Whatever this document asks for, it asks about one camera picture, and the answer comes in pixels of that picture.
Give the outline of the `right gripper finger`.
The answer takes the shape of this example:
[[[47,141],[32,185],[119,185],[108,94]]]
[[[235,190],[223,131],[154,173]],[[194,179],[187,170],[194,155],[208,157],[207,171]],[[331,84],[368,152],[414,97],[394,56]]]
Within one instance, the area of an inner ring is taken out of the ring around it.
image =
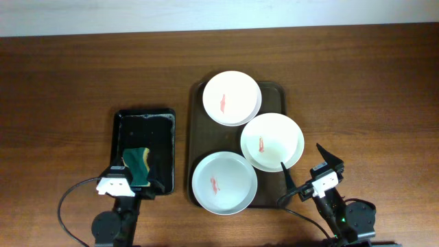
[[[344,168],[344,161],[332,153],[328,152],[326,149],[324,149],[319,143],[316,144],[316,147],[323,157],[324,161],[327,163],[327,165],[331,169],[343,169]]]
[[[281,162],[281,167],[283,169],[283,174],[285,176],[285,184],[286,184],[286,194],[284,196],[281,196],[277,201],[276,204],[278,207],[285,207],[287,205],[287,201],[295,196],[299,195],[299,198],[301,201],[308,200],[312,197],[313,191],[312,186],[310,183],[306,183],[304,185],[301,185],[297,187],[294,184],[294,181],[292,180],[292,177],[290,175],[289,170],[285,167],[284,163]]]

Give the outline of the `green yellow sponge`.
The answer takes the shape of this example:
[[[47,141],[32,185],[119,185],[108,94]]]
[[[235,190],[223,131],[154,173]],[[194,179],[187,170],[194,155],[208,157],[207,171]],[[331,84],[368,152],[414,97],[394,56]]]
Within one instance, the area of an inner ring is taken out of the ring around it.
[[[149,187],[147,177],[150,167],[147,163],[150,150],[148,148],[125,149],[122,154],[123,164],[130,169],[132,174],[132,187]]]

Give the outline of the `white plate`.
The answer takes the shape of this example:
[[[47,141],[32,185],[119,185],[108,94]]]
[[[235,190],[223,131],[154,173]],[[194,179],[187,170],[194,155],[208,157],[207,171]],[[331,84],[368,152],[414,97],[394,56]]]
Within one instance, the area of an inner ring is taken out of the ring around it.
[[[232,215],[253,201],[258,180],[253,166],[243,156],[216,152],[197,164],[191,186],[201,207],[217,215]]]
[[[265,113],[246,124],[240,146],[253,167],[264,172],[281,172],[300,160],[305,138],[298,124],[288,116]]]
[[[261,89],[249,75],[224,71],[205,85],[202,103],[207,115],[224,126],[240,126],[253,119],[261,108]]]

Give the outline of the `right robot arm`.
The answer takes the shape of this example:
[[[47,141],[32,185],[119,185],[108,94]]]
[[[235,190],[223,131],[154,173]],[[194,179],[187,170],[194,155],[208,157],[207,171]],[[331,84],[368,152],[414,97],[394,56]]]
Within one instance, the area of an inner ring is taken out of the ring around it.
[[[333,233],[330,237],[326,231],[322,231],[326,236],[323,240],[325,246],[371,246],[370,240],[376,235],[376,206],[365,200],[341,197],[336,186],[343,180],[344,161],[320,144],[316,147],[324,162],[310,169],[311,179],[301,186],[294,184],[285,165],[281,163],[287,192],[276,201],[277,207],[323,230],[315,221],[287,208],[287,201],[295,195],[303,202],[312,199],[318,213]]]

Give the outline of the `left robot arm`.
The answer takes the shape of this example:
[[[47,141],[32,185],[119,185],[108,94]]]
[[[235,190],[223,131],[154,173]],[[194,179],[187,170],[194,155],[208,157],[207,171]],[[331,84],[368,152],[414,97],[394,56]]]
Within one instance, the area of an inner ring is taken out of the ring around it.
[[[131,247],[140,214],[142,200],[153,200],[153,191],[132,187],[133,176],[128,167],[111,165],[99,177],[96,190],[101,196],[115,199],[110,211],[93,220],[91,232],[96,246]]]

